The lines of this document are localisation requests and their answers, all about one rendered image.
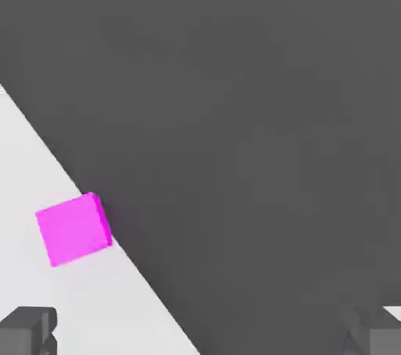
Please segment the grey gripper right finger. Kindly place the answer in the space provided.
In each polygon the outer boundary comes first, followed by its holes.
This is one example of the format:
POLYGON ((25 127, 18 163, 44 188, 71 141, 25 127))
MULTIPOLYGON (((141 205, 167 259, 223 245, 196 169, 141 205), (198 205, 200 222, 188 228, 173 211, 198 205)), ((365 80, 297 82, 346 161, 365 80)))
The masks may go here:
POLYGON ((341 355, 401 355, 401 321, 383 306, 347 306, 341 355))

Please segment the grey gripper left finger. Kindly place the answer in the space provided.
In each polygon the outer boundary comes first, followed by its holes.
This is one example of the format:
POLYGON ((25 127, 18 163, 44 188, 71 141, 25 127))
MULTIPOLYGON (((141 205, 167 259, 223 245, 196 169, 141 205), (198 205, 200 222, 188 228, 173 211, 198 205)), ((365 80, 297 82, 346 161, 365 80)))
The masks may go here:
POLYGON ((0 355, 57 355, 54 307, 18 306, 0 321, 0 355))

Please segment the small magenta cube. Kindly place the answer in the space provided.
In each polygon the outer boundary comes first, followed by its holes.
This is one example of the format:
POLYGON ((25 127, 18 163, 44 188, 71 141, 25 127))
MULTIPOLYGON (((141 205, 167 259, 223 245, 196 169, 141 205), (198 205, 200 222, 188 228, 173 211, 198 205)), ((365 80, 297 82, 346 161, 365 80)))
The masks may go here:
POLYGON ((113 244, 102 202, 93 192, 37 211, 35 216, 52 267, 113 244))

